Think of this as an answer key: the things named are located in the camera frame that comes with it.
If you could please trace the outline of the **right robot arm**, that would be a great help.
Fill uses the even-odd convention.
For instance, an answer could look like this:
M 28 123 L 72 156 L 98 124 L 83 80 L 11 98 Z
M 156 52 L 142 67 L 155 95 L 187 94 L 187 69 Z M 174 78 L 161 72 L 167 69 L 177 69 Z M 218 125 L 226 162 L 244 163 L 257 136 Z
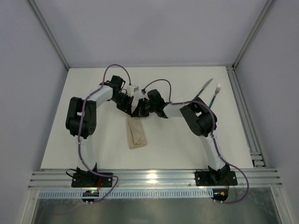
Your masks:
M 208 171 L 196 170 L 196 185 L 229 184 L 230 167 L 220 158 L 220 151 L 213 142 L 217 117 L 199 97 L 185 103 L 171 103 L 165 102 L 157 90 L 151 90 L 147 98 L 140 99 L 131 109 L 131 116 L 145 118 L 150 113 L 163 119 L 184 118 L 191 132 L 200 138 L 208 158 Z

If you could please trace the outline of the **beige cloth napkin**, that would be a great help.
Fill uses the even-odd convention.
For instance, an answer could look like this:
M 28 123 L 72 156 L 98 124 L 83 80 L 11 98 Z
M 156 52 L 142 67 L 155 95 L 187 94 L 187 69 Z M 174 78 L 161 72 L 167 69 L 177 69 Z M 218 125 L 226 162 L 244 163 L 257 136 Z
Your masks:
M 128 147 L 136 149 L 147 146 L 145 131 L 139 117 L 128 116 L 126 122 Z

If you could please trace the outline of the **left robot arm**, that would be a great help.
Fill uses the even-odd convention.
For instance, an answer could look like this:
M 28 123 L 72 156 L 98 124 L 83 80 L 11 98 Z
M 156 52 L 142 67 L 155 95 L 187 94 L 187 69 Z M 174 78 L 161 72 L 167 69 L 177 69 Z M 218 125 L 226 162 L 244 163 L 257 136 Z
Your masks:
M 129 84 L 124 88 L 125 81 L 113 76 L 110 81 L 102 82 L 85 98 L 72 97 L 70 99 L 65 126 L 70 134 L 77 137 L 79 161 L 82 168 L 77 166 L 72 175 L 75 183 L 95 183 L 97 180 L 112 180 L 116 176 L 112 173 L 99 173 L 97 162 L 93 155 L 92 135 L 97 125 L 97 109 L 105 102 L 112 100 L 120 110 L 130 114 L 133 94 L 139 90 L 138 86 Z

